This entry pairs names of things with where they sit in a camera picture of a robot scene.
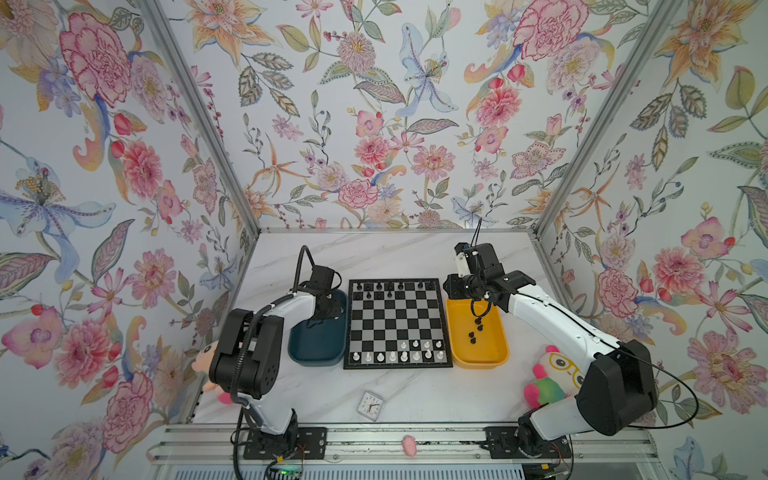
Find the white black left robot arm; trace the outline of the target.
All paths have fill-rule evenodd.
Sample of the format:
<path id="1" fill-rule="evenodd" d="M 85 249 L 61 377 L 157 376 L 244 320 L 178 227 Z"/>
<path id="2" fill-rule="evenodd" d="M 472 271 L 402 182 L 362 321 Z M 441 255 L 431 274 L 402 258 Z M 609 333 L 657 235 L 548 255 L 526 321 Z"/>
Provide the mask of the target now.
<path id="1" fill-rule="evenodd" d="M 324 455 L 324 428 L 300 427 L 289 401 L 269 394 L 283 356 L 303 366 L 333 366 L 343 356 L 348 314 L 341 276 L 317 264 L 307 246 L 297 264 L 309 264 L 311 275 L 296 274 L 287 294 L 257 311 L 229 312 L 208 368 L 209 380 L 240 408 L 235 461 Z"/>

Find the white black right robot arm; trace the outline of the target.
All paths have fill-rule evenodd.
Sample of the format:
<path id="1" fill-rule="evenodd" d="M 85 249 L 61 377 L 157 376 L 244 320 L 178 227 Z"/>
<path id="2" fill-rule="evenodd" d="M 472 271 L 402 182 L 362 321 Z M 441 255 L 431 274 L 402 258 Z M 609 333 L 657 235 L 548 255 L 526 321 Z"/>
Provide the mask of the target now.
<path id="1" fill-rule="evenodd" d="M 443 284 L 452 300 L 480 301 L 524 321 L 584 373 L 579 392 L 529 410 L 517 421 L 514 445 L 525 456 L 554 441 L 596 432 L 613 436 L 658 406 L 658 365 L 638 341 L 623 342 L 589 325 L 554 300 L 527 274 L 505 271 L 489 243 L 458 243 L 456 272 Z"/>

